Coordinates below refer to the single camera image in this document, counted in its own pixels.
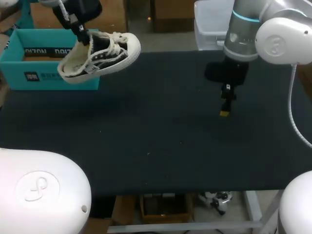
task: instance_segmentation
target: white cable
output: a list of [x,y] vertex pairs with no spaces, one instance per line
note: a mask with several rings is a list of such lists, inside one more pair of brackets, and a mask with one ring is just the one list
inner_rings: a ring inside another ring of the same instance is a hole
[[291,121],[292,127],[294,131],[297,133],[299,138],[310,148],[312,148],[312,144],[305,139],[305,137],[301,134],[301,132],[298,130],[296,123],[294,122],[293,119],[293,112],[292,112],[292,95],[293,95],[293,83],[294,79],[296,77],[296,70],[297,70],[297,65],[293,65],[292,67],[292,78],[291,78],[291,83],[289,85],[289,93],[288,93],[288,114],[289,114],[289,119]]
[[69,21],[69,15],[68,12],[66,11],[66,8],[62,2],[62,0],[58,0],[58,5],[60,7],[60,10],[62,11],[63,17],[66,21]]

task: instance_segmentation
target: canvas sneaker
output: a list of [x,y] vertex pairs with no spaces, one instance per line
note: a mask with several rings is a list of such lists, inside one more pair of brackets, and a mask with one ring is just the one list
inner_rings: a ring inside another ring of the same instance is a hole
[[77,42],[58,65],[59,74],[70,84],[120,71],[130,66],[141,52],[139,40],[131,33],[89,32],[89,35],[89,45]]

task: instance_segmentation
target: shoe sole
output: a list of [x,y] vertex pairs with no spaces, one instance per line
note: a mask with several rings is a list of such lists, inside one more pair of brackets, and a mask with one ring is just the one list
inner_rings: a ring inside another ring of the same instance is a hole
[[104,69],[99,70],[99,71],[92,73],[92,74],[85,74],[85,75],[78,76],[78,77],[70,77],[70,78],[69,77],[62,77],[62,78],[69,84],[84,83],[84,82],[89,81],[91,79],[94,79],[96,77],[101,77],[104,75],[115,73],[115,72],[121,71],[121,70],[129,67],[132,63],[134,63],[137,60],[140,53],[141,53],[141,46],[139,47],[139,49],[136,51],[135,54],[131,54],[126,59],[124,59],[124,60],[120,61],[119,63],[116,63],[110,67],[104,68]]

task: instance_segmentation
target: floor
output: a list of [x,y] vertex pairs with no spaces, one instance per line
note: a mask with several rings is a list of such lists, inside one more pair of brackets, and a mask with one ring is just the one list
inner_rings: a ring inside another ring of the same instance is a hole
[[[197,50],[194,32],[156,34],[152,30],[152,22],[148,20],[149,0],[132,0],[129,7],[129,31],[140,40],[143,52],[194,51]],[[270,205],[277,191],[258,191],[258,199],[262,213]],[[243,194],[234,192],[233,200],[224,216],[205,206],[195,208],[196,222],[211,221],[244,221],[248,220]],[[221,230],[224,234],[249,234],[251,230]],[[220,234],[218,231],[193,231],[189,234]]]

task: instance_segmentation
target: black fabric surface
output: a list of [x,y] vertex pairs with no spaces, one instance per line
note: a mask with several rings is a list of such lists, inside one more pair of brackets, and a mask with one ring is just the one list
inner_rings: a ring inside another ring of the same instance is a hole
[[[250,64],[229,118],[207,62],[222,52],[142,54],[94,92],[10,92],[0,147],[52,151],[87,174],[94,197],[284,189],[312,170],[312,151],[287,111],[290,66]],[[299,81],[293,112],[312,141],[312,105]]]

